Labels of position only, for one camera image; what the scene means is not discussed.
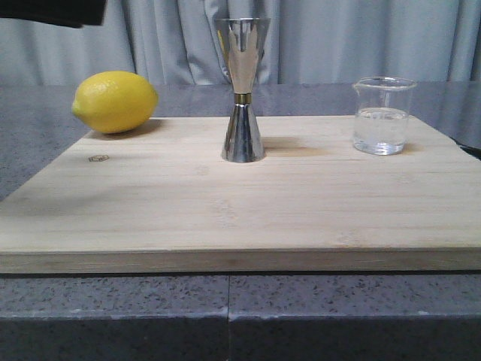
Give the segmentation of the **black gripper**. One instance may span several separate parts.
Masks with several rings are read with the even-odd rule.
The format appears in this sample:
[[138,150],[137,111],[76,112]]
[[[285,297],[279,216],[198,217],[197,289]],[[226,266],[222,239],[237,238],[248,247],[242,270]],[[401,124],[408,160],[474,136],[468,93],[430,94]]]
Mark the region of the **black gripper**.
[[1,0],[1,18],[31,20],[56,26],[100,26],[105,0]]

